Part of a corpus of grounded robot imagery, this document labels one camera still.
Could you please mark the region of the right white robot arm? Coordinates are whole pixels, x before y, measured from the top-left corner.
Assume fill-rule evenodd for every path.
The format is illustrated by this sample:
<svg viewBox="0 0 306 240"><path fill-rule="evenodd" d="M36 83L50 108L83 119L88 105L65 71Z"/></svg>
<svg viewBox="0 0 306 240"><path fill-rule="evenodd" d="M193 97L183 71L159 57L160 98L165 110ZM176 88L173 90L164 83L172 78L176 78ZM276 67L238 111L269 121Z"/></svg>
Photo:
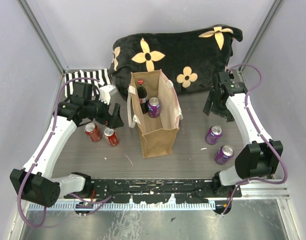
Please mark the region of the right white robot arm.
<svg viewBox="0 0 306 240"><path fill-rule="evenodd" d="M264 129L250 102L250 90L234 75L225 71L213 77L203 112L215 113L228 121L235 120L244 144L236 156L234 166L217 172L212 178L211 189L218 197L225 196L233 187L250 181L275 184L267 179L275 174L277 167L286 169L281 159L283 145L273 140Z"/></svg>

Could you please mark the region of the brown jute canvas bag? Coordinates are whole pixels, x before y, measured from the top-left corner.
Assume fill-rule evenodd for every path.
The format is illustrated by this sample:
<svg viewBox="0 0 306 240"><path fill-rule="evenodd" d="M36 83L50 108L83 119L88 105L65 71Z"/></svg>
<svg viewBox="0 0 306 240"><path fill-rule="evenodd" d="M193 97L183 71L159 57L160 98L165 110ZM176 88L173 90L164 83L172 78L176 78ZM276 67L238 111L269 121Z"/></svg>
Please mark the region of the brown jute canvas bag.
<svg viewBox="0 0 306 240"><path fill-rule="evenodd" d="M139 101L138 80L148 98L160 100L161 112L156 118L143 114ZM183 119L177 93L171 80L161 70L132 72L127 97L128 125L139 129L143 158L164 156L172 153L172 146Z"/></svg>

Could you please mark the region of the purple grape can back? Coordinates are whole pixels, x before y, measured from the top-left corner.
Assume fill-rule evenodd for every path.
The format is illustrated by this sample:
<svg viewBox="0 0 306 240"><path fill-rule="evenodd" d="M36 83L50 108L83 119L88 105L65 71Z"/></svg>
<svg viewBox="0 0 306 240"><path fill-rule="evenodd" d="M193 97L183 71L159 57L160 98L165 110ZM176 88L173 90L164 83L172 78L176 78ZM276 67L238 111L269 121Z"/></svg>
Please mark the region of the purple grape can back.
<svg viewBox="0 0 306 240"><path fill-rule="evenodd" d="M148 101L148 116L151 118L157 118L160 115L160 101L157 97L152 97Z"/></svg>

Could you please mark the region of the purple grape can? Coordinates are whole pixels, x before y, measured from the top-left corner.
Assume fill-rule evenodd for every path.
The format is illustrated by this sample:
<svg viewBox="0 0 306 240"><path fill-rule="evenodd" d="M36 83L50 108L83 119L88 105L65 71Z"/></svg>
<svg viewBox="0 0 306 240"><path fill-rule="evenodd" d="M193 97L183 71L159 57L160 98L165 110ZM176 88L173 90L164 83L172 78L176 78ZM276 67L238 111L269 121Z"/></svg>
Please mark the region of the purple grape can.
<svg viewBox="0 0 306 240"><path fill-rule="evenodd" d="M223 135L223 129L220 125L213 125L209 128L208 133L205 136L205 141L209 145L214 145Z"/></svg>
<svg viewBox="0 0 306 240"><path fill-rule="evenodd" d="M157 118L160 115L160 101L157 97L152 97L148 101L148 116L151 118Z"/></svg>
<svg viewBox="0 0 306 240"><path fill-rule="evenodd" d="M234 156L234 148L230 145L223 145L214 156L217 164L224 165Z"/></svg>

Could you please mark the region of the glass cola bottle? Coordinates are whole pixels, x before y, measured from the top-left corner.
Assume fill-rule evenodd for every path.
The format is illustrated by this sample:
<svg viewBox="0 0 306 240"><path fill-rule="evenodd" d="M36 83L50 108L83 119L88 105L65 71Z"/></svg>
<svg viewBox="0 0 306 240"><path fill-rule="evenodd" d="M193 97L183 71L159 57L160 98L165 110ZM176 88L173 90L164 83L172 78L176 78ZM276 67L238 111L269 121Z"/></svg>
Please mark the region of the glass cola bottle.
<svg viewBox="0 0 306 240"><path fill-rule="evenodd" d="M139 79L137 83L139 85L137 88L137 93L140 102L140 107L142 113L146 114L148 112L148 98L147 98L147 92L143 86L144 81L142 79Z"/></svg>

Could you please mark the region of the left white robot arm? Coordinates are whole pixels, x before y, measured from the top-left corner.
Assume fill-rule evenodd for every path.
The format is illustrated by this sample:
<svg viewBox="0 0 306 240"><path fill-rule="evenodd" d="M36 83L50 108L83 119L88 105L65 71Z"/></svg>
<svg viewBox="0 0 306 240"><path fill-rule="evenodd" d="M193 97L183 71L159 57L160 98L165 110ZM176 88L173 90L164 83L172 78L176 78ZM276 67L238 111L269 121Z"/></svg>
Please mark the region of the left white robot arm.
<svg viewBox="0 0 306 240"><path fill-rule="evenodd" d="M13 169L10 174L18 202L26 200L49 208L71 193L81 198L92 194L89 175L73 172L65 177L53 178L53 169L66 142L82 126L83 120L94 120L110 129L124 125L118 103L113 113L109 113L111 96L116 91L112 84L96 88L77 78L73 82L72 95L64 101L57 99L51 125L38 148L22 169Z"/></svg>

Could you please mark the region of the purple grape can front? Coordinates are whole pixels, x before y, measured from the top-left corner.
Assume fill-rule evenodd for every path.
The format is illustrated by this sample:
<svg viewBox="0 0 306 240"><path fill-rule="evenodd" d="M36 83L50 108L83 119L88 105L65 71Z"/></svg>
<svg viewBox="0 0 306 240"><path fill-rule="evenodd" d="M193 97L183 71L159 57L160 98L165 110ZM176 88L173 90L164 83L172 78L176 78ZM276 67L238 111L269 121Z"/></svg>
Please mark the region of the purple grape can front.
<svg viewBox="0 0 306 240"><path fill-rule="evenodd" d="M223 145L214 156L217 164L224 165L234 156L234 148L230 145Z"/></svg>

